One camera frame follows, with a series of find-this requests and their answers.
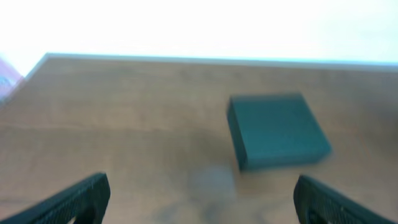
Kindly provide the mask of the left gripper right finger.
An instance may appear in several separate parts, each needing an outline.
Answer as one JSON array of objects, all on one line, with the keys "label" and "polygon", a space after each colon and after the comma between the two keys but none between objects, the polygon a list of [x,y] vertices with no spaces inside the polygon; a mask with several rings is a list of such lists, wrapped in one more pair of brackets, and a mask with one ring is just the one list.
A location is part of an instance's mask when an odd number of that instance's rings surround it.
[{"label": "left gripper right finger", "polygon": [[301,224],[394,224],[307,175],[298,178],[294,205]]}]

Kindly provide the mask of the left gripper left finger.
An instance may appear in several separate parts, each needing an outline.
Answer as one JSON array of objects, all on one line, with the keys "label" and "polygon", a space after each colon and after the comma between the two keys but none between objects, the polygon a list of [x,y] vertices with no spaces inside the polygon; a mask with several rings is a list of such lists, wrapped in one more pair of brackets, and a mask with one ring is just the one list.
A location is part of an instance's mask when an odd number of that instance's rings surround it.
[{"label": "left gripper left finger", "polygon": [[101,224],[110,195],[107,175],[95,173],[1,223]]}]

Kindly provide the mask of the black gift box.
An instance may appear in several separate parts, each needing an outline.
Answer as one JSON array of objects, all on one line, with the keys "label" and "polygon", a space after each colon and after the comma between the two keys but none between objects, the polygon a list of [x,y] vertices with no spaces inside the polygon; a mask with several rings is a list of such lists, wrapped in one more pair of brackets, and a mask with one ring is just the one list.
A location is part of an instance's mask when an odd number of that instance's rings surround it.
[{"label": "black gift box", "polygon": [[240,171],[314,164],[331,152],[300,93],[232,96],[226,117]]}]

